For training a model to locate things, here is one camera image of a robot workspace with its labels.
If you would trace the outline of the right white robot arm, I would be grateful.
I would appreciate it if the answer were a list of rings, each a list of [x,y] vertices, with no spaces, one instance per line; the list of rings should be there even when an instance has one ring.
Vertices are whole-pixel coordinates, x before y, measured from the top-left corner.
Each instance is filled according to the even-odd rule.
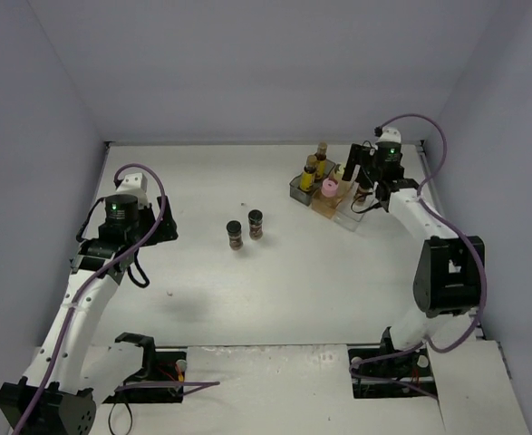
[[[343,170],[343,179],[370,190],[373,207],[396,218],[421,247],[411,308],[386,328],[376,352],[379,367],[387,373],[405,367],[409,352],[431,344],[452,318],[479,313],[487,301],[482,239],[464,235],[434,210],[421,185],[405,177],[401,158],[401,144],[393,140],[354,144]]]

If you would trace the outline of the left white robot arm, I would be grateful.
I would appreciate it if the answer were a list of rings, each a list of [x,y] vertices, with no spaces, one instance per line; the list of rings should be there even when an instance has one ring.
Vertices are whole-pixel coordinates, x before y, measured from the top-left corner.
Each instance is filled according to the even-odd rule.
[[[21,379],[0,388],[0,410],[14,434],[87,434],[119,387],[156,371],[155,342],[138,333],[121,333],[99,361],[84,362],[104,309],[140,267],[140,249],[178,237],[168,197],[157,201],[154,214],[142,188],[104,198],[105,220],[96,238],[80,244],[44,343]]]

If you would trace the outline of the yellow sauce bottle cork cap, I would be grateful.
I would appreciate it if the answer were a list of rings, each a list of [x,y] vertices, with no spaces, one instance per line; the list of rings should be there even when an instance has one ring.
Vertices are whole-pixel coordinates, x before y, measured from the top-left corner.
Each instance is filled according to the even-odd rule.
[[[306,159],[299,183],[299,188],[302,191],[308,192],[311,190],[315,182],[317,167],[317,157],[314,154],[309,155]]]

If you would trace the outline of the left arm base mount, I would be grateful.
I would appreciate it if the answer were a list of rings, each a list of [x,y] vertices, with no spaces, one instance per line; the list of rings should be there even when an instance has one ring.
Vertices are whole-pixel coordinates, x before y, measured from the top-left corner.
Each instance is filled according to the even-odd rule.
[[[184,349],[160,350],[147,335],[122,333],[115,343],[130,343],[143,351],[141,367],[122,382],[128,389],[115,391],[107,404],[176,404],[192,393],[219,386],[217,381],[186,379],[187,352]]]

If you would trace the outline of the brown sauce bottle cork cap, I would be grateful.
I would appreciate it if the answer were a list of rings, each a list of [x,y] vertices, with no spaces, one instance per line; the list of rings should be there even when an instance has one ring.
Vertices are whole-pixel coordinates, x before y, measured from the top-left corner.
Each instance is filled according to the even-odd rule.
[[[320,142],[317,146],[317,150],[315,153],[315,157],[316,157],[315,180],[316,181],[324,178],[324,172],[325,172],[326,161],[327,161],[327,148],[328,148],[328,145],[326,142]]]

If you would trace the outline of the pink lid condiment jar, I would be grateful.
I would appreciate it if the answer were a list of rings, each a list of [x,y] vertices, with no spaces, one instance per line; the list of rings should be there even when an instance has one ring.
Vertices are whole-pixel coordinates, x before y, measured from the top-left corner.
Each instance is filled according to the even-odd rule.
[[[320,199],[330,209],[335,209],[338,204],[339,184],[332,179],[325,179],[322,183]]]

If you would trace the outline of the yellow lid beige jar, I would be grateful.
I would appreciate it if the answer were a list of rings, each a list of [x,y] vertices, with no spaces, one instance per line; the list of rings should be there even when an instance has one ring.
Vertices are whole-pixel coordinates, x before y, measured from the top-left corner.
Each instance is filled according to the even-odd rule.
[[[344,164],[337,163],[334,166],[333,170],[331,171],[329,177],[335,182],[339,183],[343,180],[343,174],[344,174]]]

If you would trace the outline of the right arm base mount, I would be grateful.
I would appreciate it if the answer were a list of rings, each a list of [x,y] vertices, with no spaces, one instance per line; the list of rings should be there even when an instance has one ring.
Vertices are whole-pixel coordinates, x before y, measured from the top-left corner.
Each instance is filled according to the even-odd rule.
[[[375,361],[380,355],[379,348],[348,348],[352,393],[356,400],[438,398],[426,348]]]

